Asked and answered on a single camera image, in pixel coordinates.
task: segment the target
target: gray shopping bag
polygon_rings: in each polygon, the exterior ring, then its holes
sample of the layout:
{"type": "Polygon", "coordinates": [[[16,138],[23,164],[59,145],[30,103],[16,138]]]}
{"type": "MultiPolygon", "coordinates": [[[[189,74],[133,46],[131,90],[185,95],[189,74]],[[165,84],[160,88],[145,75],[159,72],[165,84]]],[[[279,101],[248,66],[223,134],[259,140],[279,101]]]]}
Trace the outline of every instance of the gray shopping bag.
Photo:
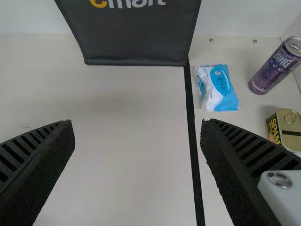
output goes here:
{"type": "Polygon", "coordinates": [[[201,0],[55,0],[88,65],[185,66],[201,0]]]}

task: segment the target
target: spam can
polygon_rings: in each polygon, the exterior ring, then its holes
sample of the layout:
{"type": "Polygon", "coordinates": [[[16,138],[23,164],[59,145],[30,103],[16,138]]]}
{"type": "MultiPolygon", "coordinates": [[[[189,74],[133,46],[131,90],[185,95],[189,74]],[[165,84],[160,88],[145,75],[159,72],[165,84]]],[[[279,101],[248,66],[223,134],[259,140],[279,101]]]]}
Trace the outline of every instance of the spam can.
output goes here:
{"type": "Polygon", "coordinates": [[[279,109],[266,120],[268,140],[290,152],[301,152],[301,116],[290,109],[279,109]]]}

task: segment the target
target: screw head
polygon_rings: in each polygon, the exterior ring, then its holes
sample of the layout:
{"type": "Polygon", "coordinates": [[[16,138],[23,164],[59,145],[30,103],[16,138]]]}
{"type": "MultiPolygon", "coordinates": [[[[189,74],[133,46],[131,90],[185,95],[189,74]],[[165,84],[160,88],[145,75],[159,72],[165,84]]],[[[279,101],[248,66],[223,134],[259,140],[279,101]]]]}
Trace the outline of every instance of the screw head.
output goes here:
{"type": "Polygon", "coordinates": [[[292,179],[283,172],[271,171],[268,173],[269,181],[281,188],[289,188],[293,185],[292,179]]]}

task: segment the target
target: wet wipes package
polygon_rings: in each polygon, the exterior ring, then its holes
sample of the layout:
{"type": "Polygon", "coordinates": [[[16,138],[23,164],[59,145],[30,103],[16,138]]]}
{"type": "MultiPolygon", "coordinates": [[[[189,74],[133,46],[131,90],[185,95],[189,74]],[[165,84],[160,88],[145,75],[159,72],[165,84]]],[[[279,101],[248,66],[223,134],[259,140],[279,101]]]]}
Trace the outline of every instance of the wet wipes package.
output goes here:
{"type": "Polygon", "coordinates": [[[194,76],[206,111],[238,111],[239,100],[230,82],[227,65],[196,66],[194,76]]]}

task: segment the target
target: emart logo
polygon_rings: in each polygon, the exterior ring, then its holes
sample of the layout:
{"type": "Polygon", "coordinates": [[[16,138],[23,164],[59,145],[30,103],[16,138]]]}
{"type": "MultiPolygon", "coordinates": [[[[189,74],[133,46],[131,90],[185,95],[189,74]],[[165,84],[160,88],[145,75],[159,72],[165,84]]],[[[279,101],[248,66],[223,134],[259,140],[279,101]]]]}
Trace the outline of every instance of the emart logo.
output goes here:
{"type": "MultiPolygon", "coordinates": [[[[126,3],[127,8],[135,7],[135,8],[141,8],[143,6],[152,6],[154,2],[158,2],[158,5],[165,5],[166,3],[163,2],[163,0],[116,0],[117,2],[117,7],[118,8],[123,8],[124,7],[124,2],[126,3]]],[[[108,5],[110,8],[115,8],[114,1],[113,0],[107,0],[107,1],[101,1],[101,0],[90,0],[91,4],[97,8],[104,8],[108,5]]]]}

